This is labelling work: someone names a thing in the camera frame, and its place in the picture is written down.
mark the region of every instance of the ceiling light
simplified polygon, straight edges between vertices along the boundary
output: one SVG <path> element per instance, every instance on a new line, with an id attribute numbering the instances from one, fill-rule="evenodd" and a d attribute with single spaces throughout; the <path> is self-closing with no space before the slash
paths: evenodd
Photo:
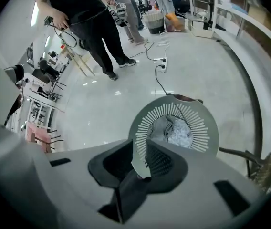
<path id="1" fill-rule="evenodd" d="M 47 47 L 47 46 L 48 46 L 49 40 L 50 40 L 50 36 L 48 36 L 48 38 L 46 39 L 46 43 L 45 43 L 45 46 L 44 46 L 44 47 Z"/>
<path id="2" fill-rule="evenodd" d="M 38 12 L 39 12 L 39 8 L 37 3 L 35 3 L 34 5 L 34 10 L 32 12 L 32 16 L 31 16 L 31 26 L 34 26 L 37 22 L 37 18 L 38 18 Z"/>

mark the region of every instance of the white shoe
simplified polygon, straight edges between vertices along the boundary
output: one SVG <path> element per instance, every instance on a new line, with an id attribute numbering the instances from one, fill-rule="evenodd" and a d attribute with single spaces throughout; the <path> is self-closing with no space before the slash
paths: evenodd
<path id="1" fill-rule="evenodd" d="M 135 42 L 135 45 L 141 45 L 141 44 L 144 44 L 147 41 L 148 41 L 148 38 L 144 38 L 144 40 L 141 41 L 141 42 Z"/>

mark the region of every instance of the black pants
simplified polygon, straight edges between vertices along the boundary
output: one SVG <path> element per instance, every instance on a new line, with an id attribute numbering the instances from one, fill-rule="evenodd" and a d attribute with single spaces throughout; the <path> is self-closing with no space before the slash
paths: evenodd
<path id="1" fill-rule="evenodd" d="M 189 0 L 173 0 L 173 4 L 180 13 L 186 13 L 191 8 Z"/>
<path id="2" fill-rule="evenodd" d="M 45 94 L 45 95 L 47 95 L 48 96 L 48 94 L 43 90 L 43 88 L 42 87 L 38 87 L 38 90 L 37 90 L 37 92 L 38 92 L 38 94 L 39 95 L 41 95 L 41 96 L 43 96 L 44 97 L 44 95 L 42 95 L 42 94 Z"/>
<path id="3" fill-rule="evenodd" d="M 113 66 L 102 38 L 119 65 L 127 62 L 128 57 L 123 52 L 119 33 L 109 11 L 106 10 L 92 20 L 71 25 L 70 30 L 83 41 L 85 49 L 102 67 L 103 73 L 112 73 Z"/>
<path id="4" fill-rule="evenodd" d="M 140 13 L 140 10 L 139 10 L 139 8 L 138 8 L 138 6 L 137 6 L 137 3 L 136 3 L 135 0 L 130 0 L 130 1 L 131 1 L 131 3 L 132 3 L 132 6 L 133 6 L 134 9 L 135 9 L 139 27 L 142 27 L 142 26 L 143 26 L 143 23 L 142 23 L 142 20 L 141 20 L 141 13 Z"/>

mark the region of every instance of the hand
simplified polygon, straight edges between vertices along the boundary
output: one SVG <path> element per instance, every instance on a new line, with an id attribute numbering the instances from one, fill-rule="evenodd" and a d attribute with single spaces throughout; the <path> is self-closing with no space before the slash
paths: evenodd
<path id="1" fill-rule="evenodd" d="M 52 17 L 54 26 L 56 26 L 58 29 L 67 29 L 69 27 L 69 24 L 67 22 L 69 18 L 65 13 L 62 13 L 59 10 L 54 10 Z"/>
<path id="2" fill-rule="evenodd" d="M 115 5 L 116 2 L 115 0 L 106 0 L 107 3 L 109 3 L 110 5 Z"/>

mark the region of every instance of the power strip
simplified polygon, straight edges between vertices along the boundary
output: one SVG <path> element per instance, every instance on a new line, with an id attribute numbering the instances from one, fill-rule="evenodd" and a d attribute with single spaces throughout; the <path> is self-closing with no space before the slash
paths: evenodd
<path id="1" fill-rule="evenodd" d="M 161 68 L 161 72 L 165 73 L 167 70 L 167 57 L 155 58 L 154 60 L 160 61 L 160 65 L 164 65 L 164 67 Z"/>

